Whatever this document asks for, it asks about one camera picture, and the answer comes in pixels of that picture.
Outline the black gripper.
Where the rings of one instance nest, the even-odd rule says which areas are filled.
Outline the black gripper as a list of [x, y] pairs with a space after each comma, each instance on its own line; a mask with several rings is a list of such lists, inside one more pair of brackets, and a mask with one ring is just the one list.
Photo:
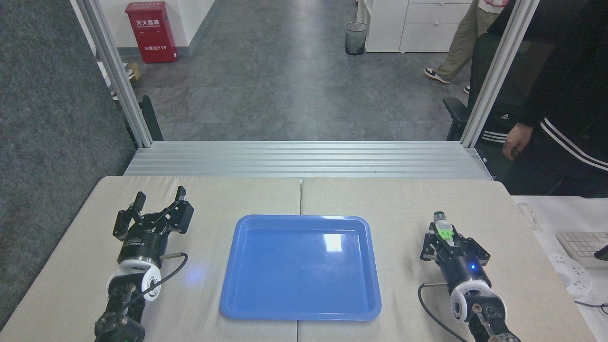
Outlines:
[[141, 223], [141, 210], [146, 195], [138, 192], [127, 210], [120, 210], [115, 221], [113, 236], [123, 242], [117, 262], [139, 260], [161, 268], [161, 256], [165, 254], [169, 232], [186, 234], [192, 219], [194, 208], [185, 199], [187, 191], [179, 186], [173, 204], [163, 211], [152, 214], [152, 228], [143, 229], [138, 225], [131, 227], [130, 222]]
[[441, 269], [449, 291], [463, 282], [477, 280], [492, 286], [484, 271], [491, 257], [473, 238], [466, 238], [451, 225], [456, 251], [450, 250], [450, 232], [448, 230], [430, 230], [424, 235], [420, 259], [435, 261]]

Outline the person's hand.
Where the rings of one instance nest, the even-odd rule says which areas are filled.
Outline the person's hand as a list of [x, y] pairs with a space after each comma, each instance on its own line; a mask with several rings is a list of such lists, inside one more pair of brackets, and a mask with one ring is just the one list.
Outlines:
[[534, 128], [532, 126], [517, 123], [506, 135], [503, 145], [503, 154], [513, 162], [517, 156], [528, 145]]

